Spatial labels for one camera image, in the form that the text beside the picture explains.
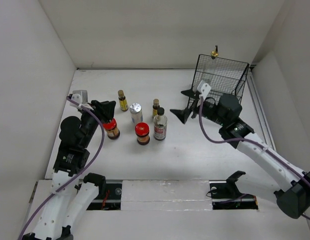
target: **wire basket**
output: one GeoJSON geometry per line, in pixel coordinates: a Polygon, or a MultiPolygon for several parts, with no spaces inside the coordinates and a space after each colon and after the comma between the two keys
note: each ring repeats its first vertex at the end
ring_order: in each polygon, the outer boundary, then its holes
{"type": "MultiPolygon", "coordinates": [[[[249,64],[247,62],[217,57],[213,60],[216,62],[214,73],[212,74],[209,72],[209,69],[205,70],[207,61],[211,61],[211,56],[203,54],[198,56],[192,89],[200,80],[207,80],[211,86],[211,90],[206,101],[212,104],[218,104],[223,94],[232,94],[235,95],[239,103],[241,103],[249,64]]],[[[193,102],[194,99],[190,97],[187,107],[190,108],[193,102]]]]}

